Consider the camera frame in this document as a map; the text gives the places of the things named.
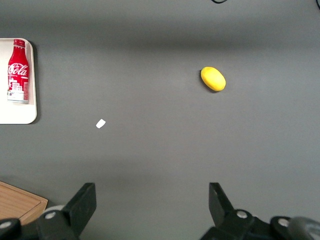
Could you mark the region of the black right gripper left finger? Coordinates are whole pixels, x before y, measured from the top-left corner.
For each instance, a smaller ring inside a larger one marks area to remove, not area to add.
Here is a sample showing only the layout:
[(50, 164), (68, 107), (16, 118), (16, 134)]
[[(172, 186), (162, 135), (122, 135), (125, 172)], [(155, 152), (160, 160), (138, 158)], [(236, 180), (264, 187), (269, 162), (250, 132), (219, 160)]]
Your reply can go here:
[(51, 207), (38, 218), (39, 239), (78, 240), (96, 208), (96, 185), (85, 183), (66, 205)]

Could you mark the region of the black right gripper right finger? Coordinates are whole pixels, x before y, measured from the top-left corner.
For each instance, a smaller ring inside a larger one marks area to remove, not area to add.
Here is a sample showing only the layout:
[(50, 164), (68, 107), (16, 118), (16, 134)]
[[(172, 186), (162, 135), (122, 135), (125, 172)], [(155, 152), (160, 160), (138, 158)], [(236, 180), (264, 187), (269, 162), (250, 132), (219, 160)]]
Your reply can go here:
[(202, 240), (270, 240), (270, 226), (244, 209), (235, 209), (217, 182), (209, 184), (208, 207), (214, 226)]

